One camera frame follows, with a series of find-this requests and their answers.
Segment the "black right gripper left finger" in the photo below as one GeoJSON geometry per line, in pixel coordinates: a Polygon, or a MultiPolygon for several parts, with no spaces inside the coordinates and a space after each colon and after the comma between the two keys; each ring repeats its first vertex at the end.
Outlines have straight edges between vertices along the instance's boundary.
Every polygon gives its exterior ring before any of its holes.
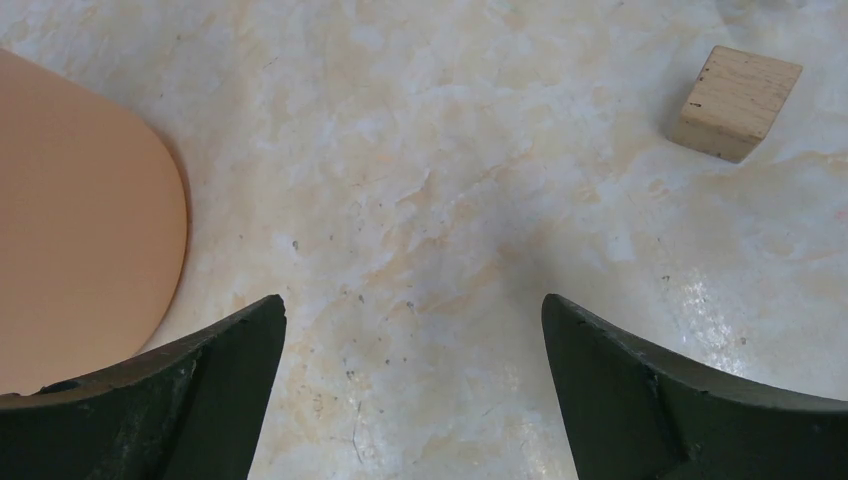
{"type": "Polygon", "coordinates": [[[129,360],[1,398],[5,479],[244,479],[284,348],[266,296],[129,360]]]}

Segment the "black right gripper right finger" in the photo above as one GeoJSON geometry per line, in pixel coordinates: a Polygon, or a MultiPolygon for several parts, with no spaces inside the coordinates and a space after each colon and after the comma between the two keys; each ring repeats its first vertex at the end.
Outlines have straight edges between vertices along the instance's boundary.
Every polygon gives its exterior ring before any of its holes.
{"type": "Polygon", "coordinates": [[[709,367],[549,294],[541,321],[582,479],[843,479],[847,405],[709,367]]]}

